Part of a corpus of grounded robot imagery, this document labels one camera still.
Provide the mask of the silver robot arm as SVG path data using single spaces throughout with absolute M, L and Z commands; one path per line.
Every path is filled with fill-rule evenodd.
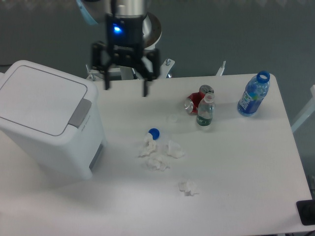
M 143 31 L 149 17 L 147 0 L 78 0 L 82 16 L 91 25 L 105 22 L 107 42 L 92 44 L 92 69 L 104 76 L 104 88 L 110 89 L 112 66 L 134 69 L 143 78 L 143 96 L 148 83 L 160 76 L 160 51 L 148 49 Z

